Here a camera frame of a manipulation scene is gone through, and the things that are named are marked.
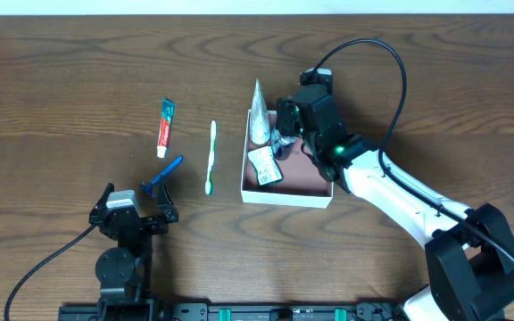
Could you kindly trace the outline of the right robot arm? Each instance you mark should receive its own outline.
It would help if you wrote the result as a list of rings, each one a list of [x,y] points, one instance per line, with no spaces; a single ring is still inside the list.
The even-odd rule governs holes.
[[[398,168],[350,134],[325,85],[277,101],[275,128],[296,136],[319,174],[373,204],[425,250],[429,285],[402,304],[408,320],[502,320],[514,301],[514,236],[486,203],[472,209]]]

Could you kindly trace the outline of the green white packet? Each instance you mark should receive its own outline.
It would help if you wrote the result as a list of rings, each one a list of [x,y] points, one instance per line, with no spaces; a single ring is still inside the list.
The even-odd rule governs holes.
[[[256,172],[259,186],[274,184],[283,179],[270,146],[250,151],[248,158]]]

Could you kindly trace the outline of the white cream tube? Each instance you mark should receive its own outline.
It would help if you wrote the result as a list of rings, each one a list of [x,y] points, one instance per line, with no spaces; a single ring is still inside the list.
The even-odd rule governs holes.
[[[270,139],[269,114],[266,107],[261,83],[255,80],[252,109],[250,114],[249,136],[256,145],[266,144]]]

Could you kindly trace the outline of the red green toothpaste tube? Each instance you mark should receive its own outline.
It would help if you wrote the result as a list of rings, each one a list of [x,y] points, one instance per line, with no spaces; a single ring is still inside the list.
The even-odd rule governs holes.
[[[163,159],[166,155],[168,144],[169,144],[169,138],[170,138],[170,128],[171,123],[173,121],[174,112],[175,112],[176,104],[167,99],[164,98],[162,100],[162,114],[161,114],[161,121],[160,121],[160,130],[159,130],[159,136],[156,146],[156,155],[158,158]]]

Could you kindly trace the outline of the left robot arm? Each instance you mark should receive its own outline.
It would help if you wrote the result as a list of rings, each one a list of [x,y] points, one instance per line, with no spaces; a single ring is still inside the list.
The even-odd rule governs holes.
[[[178,211],[164,182],[157,185],[159,214],[142,217],[133,190],[114,190],[108,184],[89,213],[89,223],[118,243],[103,252],[95,264],[100,282],[98,321],[171,320],[171,307],[152,293],[152,237],[169,232],[169,224],[178,222]]]

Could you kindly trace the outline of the green white toothbrush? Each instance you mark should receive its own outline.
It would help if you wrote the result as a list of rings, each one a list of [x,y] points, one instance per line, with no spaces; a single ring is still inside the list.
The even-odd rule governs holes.
[[[212,181],[211,181],[211,172],[215,161],[215,144],[217,138],[217,122],[215,119],[211,121],[211,129],[210,129],[210,150],[208,155],[208,165],[207,165],[207,173],[205,180],[205,193],[207,195],[211,194],[212,191]]]

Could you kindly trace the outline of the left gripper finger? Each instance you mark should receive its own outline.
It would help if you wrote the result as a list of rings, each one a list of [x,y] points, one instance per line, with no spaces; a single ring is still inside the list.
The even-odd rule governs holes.
[[[109,195],[114,191],[114,184],[108,183],[107,186],[104,189],[103,194],[99,198],[98,202],[95,205],[95,208],[97,210],[101,210],[106,207],[106,203],[108,201]]]
[[[158,183],[157,208],[162,215],[174,215],[175,205],[169,196],[164,180]]]

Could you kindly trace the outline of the blue pump bottle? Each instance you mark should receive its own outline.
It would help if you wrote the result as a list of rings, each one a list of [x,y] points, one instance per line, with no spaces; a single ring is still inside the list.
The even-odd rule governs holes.
[[[295,142],[294,136],[282,136],[277,129],[270,134],[271,150],[278,161],[284,161],[290,156]]]

